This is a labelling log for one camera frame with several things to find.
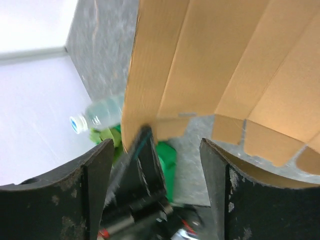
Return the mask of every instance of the gray floor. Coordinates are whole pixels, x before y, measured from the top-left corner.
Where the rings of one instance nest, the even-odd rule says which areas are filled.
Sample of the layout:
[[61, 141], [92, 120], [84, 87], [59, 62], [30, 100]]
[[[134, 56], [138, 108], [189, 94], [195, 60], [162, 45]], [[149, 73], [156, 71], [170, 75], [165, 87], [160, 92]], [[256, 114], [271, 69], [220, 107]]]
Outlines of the gray floor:
[[[79, 0], [70, 29], [67, 51], [93, 101], [125, 90], [136, 30], [139, 0]], [[201, 138], [210, 138], [213, 116], [194, 118], [179, 139], [174, 201], [209, 206], [210, 201], [200, 161]], [[244, 153], [243, 145], [216, 142], [228, 152], [267, 171], [288, 178], [320, 183], [320, 176], [306, 174], [295, 159], [284, 167]]]

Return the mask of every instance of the light green object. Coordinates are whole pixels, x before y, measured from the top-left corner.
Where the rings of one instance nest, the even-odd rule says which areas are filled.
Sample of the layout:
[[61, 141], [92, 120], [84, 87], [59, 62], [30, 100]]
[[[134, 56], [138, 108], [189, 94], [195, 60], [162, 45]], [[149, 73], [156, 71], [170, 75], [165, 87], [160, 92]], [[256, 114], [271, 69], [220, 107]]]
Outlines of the light green object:
[[[118, 157], [123, 153], [120, 125], [111, 129], [107, 128], [103, 131], [91, 129], [90, 139], [96, 144], [101, 143], [105, 139], [113, 139], [115, 148], [113, 162], [117, 161]], [[174, 198], [177, 152], [163, 141], [158, 143], [155, 150], [158, 154], [165, 179], [166, 197], [168, 201], [172, 203]]]

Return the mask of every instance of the plastic bottle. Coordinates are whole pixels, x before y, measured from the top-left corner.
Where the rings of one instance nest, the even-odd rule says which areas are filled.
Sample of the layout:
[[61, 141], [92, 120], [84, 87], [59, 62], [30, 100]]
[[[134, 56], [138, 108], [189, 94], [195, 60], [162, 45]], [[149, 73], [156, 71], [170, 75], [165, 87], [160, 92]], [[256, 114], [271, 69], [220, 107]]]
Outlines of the plastic bottle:
[[70, 117], [72, 128], [80, 134], [90, 128], [103, 130], [119, 125], [124, 99], [125, 95], [122, 93], [92, 103], [83, 114]]

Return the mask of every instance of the white bottle cap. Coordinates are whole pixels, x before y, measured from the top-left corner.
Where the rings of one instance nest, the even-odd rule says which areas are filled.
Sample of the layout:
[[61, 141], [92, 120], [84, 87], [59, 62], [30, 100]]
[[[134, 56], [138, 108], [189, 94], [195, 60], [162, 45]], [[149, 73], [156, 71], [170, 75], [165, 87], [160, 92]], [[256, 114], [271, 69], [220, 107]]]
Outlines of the white bottle cap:
[[70, 123], [71, 123], [71, 126], [76, 134], [80, 134], [80, 133], [85, 132], [89, 129], [88, 123], [87, 123], [85, 117], [82, 115], [71, 116]]

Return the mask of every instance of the white wall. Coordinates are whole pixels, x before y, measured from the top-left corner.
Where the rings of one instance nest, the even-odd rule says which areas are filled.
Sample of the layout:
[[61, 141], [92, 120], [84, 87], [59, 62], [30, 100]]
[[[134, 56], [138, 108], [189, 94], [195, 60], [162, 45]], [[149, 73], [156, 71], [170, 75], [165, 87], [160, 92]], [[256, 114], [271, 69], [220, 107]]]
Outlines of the white wall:
[[77, 0], [1, 0], [0, 57], [63, 48]]
[[69, 123], [90, 103], [69, 56], [0, 65], [0, 185], [18, 184], [92, 148], [88, 135], [75, 134]]

